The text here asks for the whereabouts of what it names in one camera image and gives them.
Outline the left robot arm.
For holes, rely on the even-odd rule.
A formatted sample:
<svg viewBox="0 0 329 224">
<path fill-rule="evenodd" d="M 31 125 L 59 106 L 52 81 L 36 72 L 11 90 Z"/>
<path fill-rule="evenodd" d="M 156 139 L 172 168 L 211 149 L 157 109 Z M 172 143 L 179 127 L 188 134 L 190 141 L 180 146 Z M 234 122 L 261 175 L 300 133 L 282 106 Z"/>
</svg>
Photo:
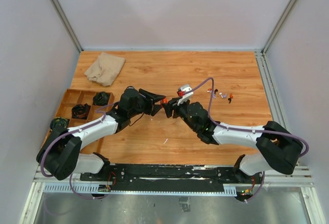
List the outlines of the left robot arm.
<svg viewBox="0 0 329 224">
<path fill-rule="evenodd" d="M 100 181 L 107 179 L 108 160 L 97 153 L 82 154 L 81 149 L 122 131 L 139 114 L 154 116 L 161 110 L 159 102 L 163 99 L 163 95 L 129 86 L 100 118 L 76 127 L 53 129 L 36 157 L 42 175 L 63 180 L 74 173 L 91 173 Z"/>
</svg>

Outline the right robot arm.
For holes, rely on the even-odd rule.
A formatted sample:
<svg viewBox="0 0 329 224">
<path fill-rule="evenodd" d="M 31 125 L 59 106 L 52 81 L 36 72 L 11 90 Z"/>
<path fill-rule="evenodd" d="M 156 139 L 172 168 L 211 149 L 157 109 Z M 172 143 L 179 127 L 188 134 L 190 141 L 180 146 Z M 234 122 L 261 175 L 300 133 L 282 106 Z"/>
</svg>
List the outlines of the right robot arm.
<svg viewBox="0 0 329 224">
<path fill-rule="evenodd" d="M 291 175 L 301 155 L 303 145 L 274 121 L 264 126 L 232 126 L 213 121 L 199 102 L 180 103 L 179 98 L 162 101 L 168 118 L 181 118 L 205 144 L 235 144 L 258 150 L 253 155 L 241 155 L 232 168 L 234 179 L 244 183 L 252 176 L 268 170 Z"/>
</svg>

